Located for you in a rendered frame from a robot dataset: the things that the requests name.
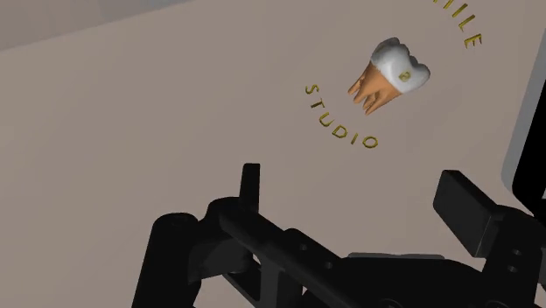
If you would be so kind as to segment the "black slab with grey rim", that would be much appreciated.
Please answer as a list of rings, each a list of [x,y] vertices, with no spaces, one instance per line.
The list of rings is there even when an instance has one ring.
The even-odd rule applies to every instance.
[[[546,29],[504,158],[501,180],[535,217],[546,220]]]

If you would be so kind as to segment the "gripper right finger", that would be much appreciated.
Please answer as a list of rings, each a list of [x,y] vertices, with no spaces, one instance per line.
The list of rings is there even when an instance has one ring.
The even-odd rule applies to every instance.
[[[486,260],[477,308],[535,308],[546,227],[496,204],[461,171],[444,170],[433,207],[467,252]]]

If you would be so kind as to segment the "white and orange tooth model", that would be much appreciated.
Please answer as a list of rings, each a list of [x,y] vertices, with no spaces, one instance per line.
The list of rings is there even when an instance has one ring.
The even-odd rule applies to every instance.
[[[409,48],[392,37],[382,41],[356,82],[348,89],[353,102],[363,103],[366,115],[423,86],[431,77],[430,69],[410,54]]]

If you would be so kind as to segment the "beige board with gold lettering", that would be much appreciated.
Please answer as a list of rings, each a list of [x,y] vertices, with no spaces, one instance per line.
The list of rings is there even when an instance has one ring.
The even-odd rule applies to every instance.
[[[261,213],[345,256],[480,267],[434,212],[444,169],[501,169],[546,0],[0,0],[0,308],[130,308],[151,225],[262,167]],[[366,115],[347,91],[397,37],[429,80]]]

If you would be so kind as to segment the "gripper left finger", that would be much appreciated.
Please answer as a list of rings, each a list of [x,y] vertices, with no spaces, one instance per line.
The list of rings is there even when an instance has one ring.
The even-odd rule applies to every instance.
[[[131,308],[195,308],[203,280],[222,276],[254,308],[344,308],[339,257],[302,232],[258,213],[260,166],[242,168],[240,192],[197,220],[155,220]]]

